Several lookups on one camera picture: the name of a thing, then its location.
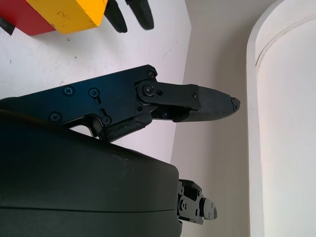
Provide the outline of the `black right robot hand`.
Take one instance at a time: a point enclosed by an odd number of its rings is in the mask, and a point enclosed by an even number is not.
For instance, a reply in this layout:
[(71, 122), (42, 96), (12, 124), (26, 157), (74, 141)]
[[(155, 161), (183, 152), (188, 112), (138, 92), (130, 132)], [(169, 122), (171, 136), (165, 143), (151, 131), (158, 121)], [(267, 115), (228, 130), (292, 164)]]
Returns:
[(141, 67), (0, 102), (3, 237), (178, 237), (217, 218), (175, 166), (114, 145), (155, 119), (213, 121), (240, 101)]

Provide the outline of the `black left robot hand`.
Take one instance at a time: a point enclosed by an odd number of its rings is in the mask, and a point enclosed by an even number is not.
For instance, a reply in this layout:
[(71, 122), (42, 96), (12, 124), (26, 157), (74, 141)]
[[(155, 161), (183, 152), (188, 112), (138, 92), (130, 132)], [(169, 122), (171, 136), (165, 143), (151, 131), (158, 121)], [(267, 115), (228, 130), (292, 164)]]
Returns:
[[(155, 27), (150, 5), (147, 0), (126, 0), (138, 23), (144, 30)], [(107, 1), (104, 16), (118, 33), (127, 33), (127, 25), (116, 0)]]

